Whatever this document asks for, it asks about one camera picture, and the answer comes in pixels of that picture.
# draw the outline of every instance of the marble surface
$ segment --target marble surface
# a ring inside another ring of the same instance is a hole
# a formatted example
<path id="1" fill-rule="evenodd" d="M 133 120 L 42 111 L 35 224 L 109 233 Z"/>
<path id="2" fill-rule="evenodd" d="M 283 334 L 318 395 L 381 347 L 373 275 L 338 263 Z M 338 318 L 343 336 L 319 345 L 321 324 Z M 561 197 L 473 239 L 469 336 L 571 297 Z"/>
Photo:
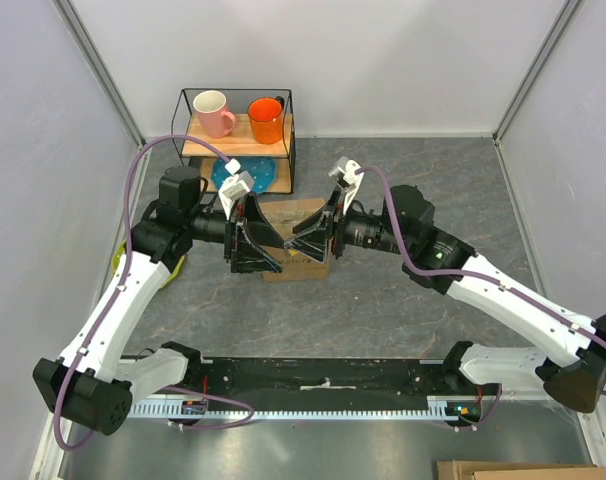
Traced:
<path id="1" fill-rule="evenodd" d="M 487 138 L 297 139 L 294 196 L 327 198 L 342 155 L 378 165 L 390 183 L 415 184 L 436 206 L 435 223 L 470 243 L 525 285 L 533 279 L 492 142 Z M 154 198 L 174 147 L 155 148 L 139 202 Z M 381 209 L 376 177 L 357 198 Z M 222 245 L 197 243 L 181 275 L 157 293 L 126 352 L 175 340 L 205 355 L 442 358 L 457 340 L 490 346 L 526 341 L 473 307 L 425 290 L 401 272 L 399 256 L 347 247 L 325 280 L 263 283 L 231 274 Z"/>

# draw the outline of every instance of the shelf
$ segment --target shelf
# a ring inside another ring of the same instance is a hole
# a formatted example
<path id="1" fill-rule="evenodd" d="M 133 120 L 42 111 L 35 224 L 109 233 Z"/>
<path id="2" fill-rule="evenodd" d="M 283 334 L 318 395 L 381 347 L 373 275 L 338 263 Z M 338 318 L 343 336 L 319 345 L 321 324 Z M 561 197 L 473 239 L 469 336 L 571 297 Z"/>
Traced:
<path id="1" fill-rule="evenodd" d="M 265 193 L 292 193 L 289 159 L 287 157 L 279 157 L 274 160 L 276 161 L 276 178 Z M 216 192 L 216 187 L 212 181 L 212 166 L 215 161 L 216 158 L 212 157 L 201 160 L 201 176 L 205 177 L 209 183 L 207 187 L 208 193 Z"/>
<path id="2" fill-rule="evenodd" d="M 199 123 L 199 120 L 196 114 L 192 115 L 190 120 L 190 125 L 187 129 L 187 134 L 193 137 L 197 137 L 201 140 L 204 140 L 214 147 L 221 150 L 225 155 L 238 155 L 238 156 L 247 156 L 247 155 L 265 155 L 270 157 L 287 157 L 289 149 L 291 148 L 292 141 L 292 114 L 288 113 L 285 115 L 284 119 L 284 128 L 283 133 L 285 135 L 285 142 L 282 140 L 273 143 L 272 145 L 263 145 L 261 143 L 257 143 L 252 136 L 252 130 L 250 128 L 250 119 L 248 118 L 246 113 L 239 113 L 236 115 L 236 127 L 229 135 L 223 138 L 210 138 L 203 131 L 203 127 Z M 213 157 L 215 156 L 207 148 L 194 143 L 194 142 L 185 142 L 183 145 L 183 156 L 184 157 Z M 289 165 L 287 167 L 288 170 L 288 189 L 289 188 Z M 275 186 L 280 180 L 280 168 L 277 170 L 277 180 L 275 180 L 272 187 Z"/>

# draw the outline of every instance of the pink mug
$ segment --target pink mug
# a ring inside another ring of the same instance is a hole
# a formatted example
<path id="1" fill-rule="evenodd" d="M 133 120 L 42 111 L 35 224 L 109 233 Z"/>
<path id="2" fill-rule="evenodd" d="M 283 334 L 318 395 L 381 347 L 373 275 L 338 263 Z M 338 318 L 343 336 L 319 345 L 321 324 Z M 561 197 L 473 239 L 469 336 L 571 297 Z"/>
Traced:
<path id="1" fill-rule="evenodd" d="M 194 101 L 196 116 L 210 138 L 223 138 L 236 126 L 236 117 L 227 108 L 227 99 L 218 90 L 199 93 Z"/>

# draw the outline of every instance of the mug handle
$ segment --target mug handle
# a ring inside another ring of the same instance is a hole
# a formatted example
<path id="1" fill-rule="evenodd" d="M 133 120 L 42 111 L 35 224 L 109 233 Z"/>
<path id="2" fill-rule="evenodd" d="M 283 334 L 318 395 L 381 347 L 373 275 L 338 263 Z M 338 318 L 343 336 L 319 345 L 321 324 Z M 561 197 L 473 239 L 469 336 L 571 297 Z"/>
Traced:
<path id="1" fill-rule="evenodd" d="M 236 116 L 232 112 L 227 112 L 227 111 L 221 112 L 221 115 L 229 118 L 230 121 L 232 122 L 232 126 L 230 128 L 226 128 L 225 131 L 223 132 L 223 136 L 225 136 L 228 133 L 230 133 L 232 130 L 234 130 L 234 127 L 236 127 Z"/>

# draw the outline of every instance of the blue plate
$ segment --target blue plate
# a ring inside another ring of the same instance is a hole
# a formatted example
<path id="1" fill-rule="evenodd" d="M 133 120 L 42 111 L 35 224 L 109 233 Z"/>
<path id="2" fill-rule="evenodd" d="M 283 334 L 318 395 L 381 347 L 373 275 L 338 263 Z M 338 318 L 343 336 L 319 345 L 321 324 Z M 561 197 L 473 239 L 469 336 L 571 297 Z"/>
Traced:
<path id="1" fill-rule="evenodd" d="M 235 157 L 241 164 L 241 168 L 254 178 L 252 191 L 263 193 L 272 185 L 276 178 L 276 161 L 273 157 Z M 230 172 L 225 169 L 225 162 L 218 158 L 212 166 L 212 181 L 219 189 Z"/>

